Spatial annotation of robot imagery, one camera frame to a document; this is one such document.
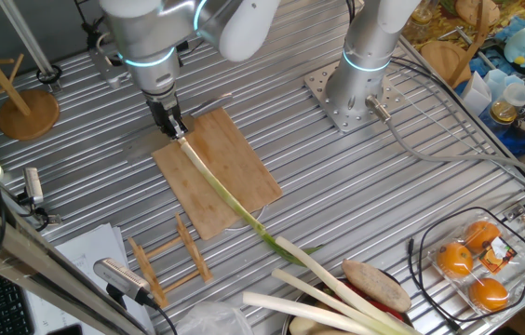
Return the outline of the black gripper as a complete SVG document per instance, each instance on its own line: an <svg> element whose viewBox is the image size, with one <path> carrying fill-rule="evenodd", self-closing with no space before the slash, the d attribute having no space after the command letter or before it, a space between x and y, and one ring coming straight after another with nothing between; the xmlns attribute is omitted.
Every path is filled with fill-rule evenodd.
<svg viewBox="0 0 525 335"><path fill-rule="evenodd" d="M148 100L147 105L155 120L155 124L170 139L179 140L183 138L188 128L181 119L180 106L176 98L160 100Z"/></svg>

